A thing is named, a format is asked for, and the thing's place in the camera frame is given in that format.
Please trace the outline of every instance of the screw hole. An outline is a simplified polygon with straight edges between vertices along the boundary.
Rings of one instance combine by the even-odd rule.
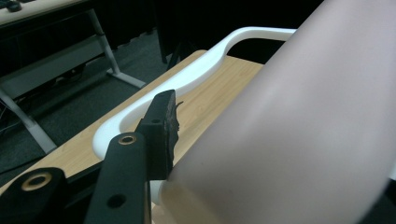
[[[123,136],[120,138],[119,143],[122,145],[130,145],[136,141],[136,137],[132,135]]]
[[[116,194],[107,200],[107,206],[110,208],[119,208],[126,202],[126,197],[123,194]]]

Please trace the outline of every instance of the light wood tabletop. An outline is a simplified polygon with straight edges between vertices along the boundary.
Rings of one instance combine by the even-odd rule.
[[[66,177],[69,177],[95,165],[99,162],[99,159],[93,153],[92,138],[100,125],[204,53],[204,50],[195,51],[190,57],[178,63],[82,132],[59,146],[44,159],[31,166],[25,173],[42,167],[58,167],[64,170]],[[208,80],[194,90],[177,97],[177,103],[183,102],[183,104],[177,108],[177,120],[180,123],[180,129],[178,132],[179,139],[175,146],[175,163],[261,68],[262,64],[227,56],[220,69]],[[134,128],[135,126],[131,127],[129,131],[134,131]],[[0,188],[0,193],[4,192],[12,181]]]

